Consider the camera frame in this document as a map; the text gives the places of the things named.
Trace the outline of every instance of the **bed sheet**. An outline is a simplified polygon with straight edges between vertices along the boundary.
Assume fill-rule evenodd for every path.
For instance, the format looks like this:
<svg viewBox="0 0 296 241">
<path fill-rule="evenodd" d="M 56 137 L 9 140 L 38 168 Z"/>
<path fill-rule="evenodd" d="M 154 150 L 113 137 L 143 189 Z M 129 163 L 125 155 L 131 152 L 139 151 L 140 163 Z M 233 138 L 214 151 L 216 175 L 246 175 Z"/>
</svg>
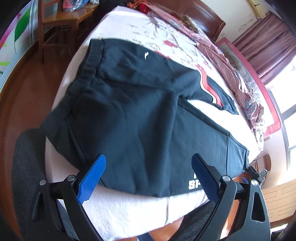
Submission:
<svg viewBox="0 0 296 241">
<path fill-rule="evenodd" d="M 53 109 L 74 80 L 92 38 L 127 40 L 158 52 L 186 67 L 196 70 L 203 68 L 207 75 L 234 99 L 225 81 L 210 61 L 198 51 L 193 41 L 160 19 L 155 22 L 138 11 L 116 7 L 102 19 L 73 57 L 60 84 Z M 191 100 L 190 103 L 230 131 L 234 138 L 246 146 L 250 151 L 250 162 L 259 154 L 256 140 L 236 101 L 239 115 L 220 111 L 198 100 Z M 48 139 L 45 147 L 45 166 L 49 182 L 62 181 L 68 175 L 78 172 L 54 149 Z M 122 193 L 97 185 L 90 200 L 84 202 L 83 207 L 94 227 L 107 241 L 133 237 L 163 227 L 206 202 L 207 197 L 203 190 L 157 198 Z"/>
</svg>

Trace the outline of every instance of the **white logo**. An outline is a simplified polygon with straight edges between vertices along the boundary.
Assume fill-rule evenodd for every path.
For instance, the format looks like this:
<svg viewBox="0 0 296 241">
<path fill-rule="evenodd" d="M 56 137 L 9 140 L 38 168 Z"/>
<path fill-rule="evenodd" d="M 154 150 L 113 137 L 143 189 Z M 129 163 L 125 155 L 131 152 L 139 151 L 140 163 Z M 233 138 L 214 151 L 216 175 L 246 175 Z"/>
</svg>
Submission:
<svg viewBox="0 0 296 241">
<path fill-rule="evenodd" d="M 198 179 L 189 181 L 188 189 L 194 189 L 198 188 L 198 185 L 200 185 L 200 182 Z"/>
</svg>

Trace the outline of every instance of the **curtain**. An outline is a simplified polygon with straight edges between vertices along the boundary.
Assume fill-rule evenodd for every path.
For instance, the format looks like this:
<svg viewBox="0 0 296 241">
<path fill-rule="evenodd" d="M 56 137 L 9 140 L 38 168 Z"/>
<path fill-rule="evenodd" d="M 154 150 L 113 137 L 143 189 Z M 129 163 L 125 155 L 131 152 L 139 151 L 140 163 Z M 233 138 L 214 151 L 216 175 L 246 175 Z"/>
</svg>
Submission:
<svg viewBox="0 0 296 241">
<path fill-rule="evenodd" d="M 271 82 L 296 55 L 296 38 L 288 25 L 272 12 L 234 42 L 263 84 Z"/>
</svg>

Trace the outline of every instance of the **window frame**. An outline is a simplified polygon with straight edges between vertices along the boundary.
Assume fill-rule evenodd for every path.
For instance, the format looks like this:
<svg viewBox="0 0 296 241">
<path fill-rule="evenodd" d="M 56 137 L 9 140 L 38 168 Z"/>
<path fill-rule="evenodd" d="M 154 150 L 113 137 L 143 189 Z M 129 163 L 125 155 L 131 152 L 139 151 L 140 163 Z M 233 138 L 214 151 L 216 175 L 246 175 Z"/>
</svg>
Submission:
<svg viewBox="0 0 296 241">
<path fill-rule="evenodd" d="M 279 110 L 279 106 L 277 105 L 276 99 L 275 99 L 274 95 L 272 94 L 271 90 L 269 90 L 268 92 L 269 92 L 269 95 L 271 97 L 272 102 L 274 103 L 276 112 L 277 112 L 277 114 L 279 116 L 279 119 L 280 119 L 280 122 L 281 122 L 281 131 L 282 131 L 282 134 L 283 134 L 284 144 L 285 144 L 285 149 L 286 149 L 287 170 L 289 170 L 289 168 L 291 166 L 291 153 L 290 153 L 290 151 L 293 150 L 294 148 L 296 148 L 296 145 L 289 148 L 288 135 L 287 135 L 287 130 L 286 130 L 286 127 L 285 127 L 284 120 L 286 120 L 291 115 L 296 113 L 296 104 L 293 105 L 288 110 L 286 110 L 285 112 L 281 113 L 280 110 Z"/>
</svg>

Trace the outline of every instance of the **wooden headboard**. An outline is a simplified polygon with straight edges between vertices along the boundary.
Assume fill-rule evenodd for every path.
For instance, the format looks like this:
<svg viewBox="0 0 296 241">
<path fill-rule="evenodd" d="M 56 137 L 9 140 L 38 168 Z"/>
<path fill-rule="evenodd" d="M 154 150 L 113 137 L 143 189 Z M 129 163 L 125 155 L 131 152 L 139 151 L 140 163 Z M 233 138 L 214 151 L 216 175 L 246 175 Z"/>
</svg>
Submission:
<svg viewBox="0 0 296 241">
<path fill-rule="evenodd" d="M 206 33 L 216 41 L 225 22 L 219 18 L 207 5 L 200 0 L 148 0 L 151 4 L 180 18 L 183 15 L 191 17 Z"/>
</svg>

